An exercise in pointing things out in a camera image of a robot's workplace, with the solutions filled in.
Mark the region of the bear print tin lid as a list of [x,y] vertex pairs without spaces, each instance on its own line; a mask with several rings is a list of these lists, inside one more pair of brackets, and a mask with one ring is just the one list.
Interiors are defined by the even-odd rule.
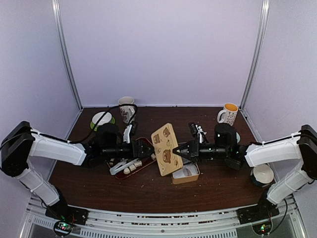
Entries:
[[171,123],[166,123],[153,132],[151,140],[155,150],[159,173],[162,177],[183,168],[181,156],[173,153],[173,149],[178,147],[178,142]]

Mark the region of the white handled metal tongs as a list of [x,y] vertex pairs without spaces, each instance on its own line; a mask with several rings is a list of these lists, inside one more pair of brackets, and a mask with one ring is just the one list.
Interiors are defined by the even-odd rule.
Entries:
[[134,160],[123,159],[121,162],[111,167],[109,172],[112,176],[114,176],[120,171],[123,171],[125,168],[129,167],[130,165],[133,165],[137,161],[139,161],[139,159],[134,159]]

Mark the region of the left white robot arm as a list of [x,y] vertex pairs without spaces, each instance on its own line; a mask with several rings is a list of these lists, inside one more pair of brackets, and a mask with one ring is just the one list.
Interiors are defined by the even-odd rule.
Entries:
[[81,143],[41,133],[29,122],[22,121],[1,143],[0,169],[42,199],[48,210],[60,220],[67,220],[71,209],[61,191],[35,171],[29,157],[44,157],[85,168],[115,160],[119,167],[127,160],[150,157],[155,151],[152,144],[132,139],[137,126],[132,122],[123,133],[119,133],[117,125],[105,123],[97,128],[88,143]]

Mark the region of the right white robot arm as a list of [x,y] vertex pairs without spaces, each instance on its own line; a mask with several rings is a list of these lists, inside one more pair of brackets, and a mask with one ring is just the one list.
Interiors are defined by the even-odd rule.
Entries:
[[233,126],[219,123],[214,127],[214,142],[208,143],[204,131],[189,124],[194,140],[173,148],[173,153],[191,161],[223,159],[234,170],[244,163],[256,168],[267,163],[298,159],[299,163],[282,180],[266,190],[254,207],[254,215],[264,219],[277,204],[317,178],[317,133],[310,125],[290,136],[269,142],[240,145]]

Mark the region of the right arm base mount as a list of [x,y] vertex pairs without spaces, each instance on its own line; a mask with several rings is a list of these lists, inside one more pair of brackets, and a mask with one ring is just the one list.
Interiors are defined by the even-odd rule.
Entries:
[[250,223],[255,234],[264,236],[273,230],[272,218],[279,215],[277,208],[267,211],[264,208],[251,206],[236,211],[240,224]]

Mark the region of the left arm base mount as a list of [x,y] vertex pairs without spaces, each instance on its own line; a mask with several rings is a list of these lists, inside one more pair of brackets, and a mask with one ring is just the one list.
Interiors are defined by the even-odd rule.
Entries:
[[46,208],[45,215],[56,219],[53,232],[58,237],[70,235],[78,225],[85,225],[89,211],[82,208],[68,207],[65,212],[54,211],[51,207]]

